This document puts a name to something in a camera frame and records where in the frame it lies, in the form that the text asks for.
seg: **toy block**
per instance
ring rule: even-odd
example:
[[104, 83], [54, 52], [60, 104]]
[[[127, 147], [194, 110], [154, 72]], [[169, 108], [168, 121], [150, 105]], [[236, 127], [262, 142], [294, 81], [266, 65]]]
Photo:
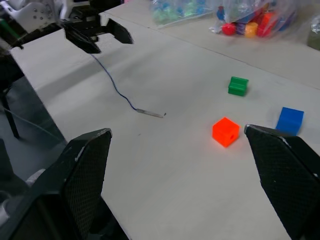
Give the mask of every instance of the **toy block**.
[[296, 136], [302, 125], [304, 111], [283, 107], [275, 129]]
[[228, 93], [238, 96], [244, 96], [247, 91], [248, 82], [248, 79], [233, 76], [229, 84]]
[[240, 126], [224, 117], [212, 126], [212, 137], [225, 148], [237, 140]]

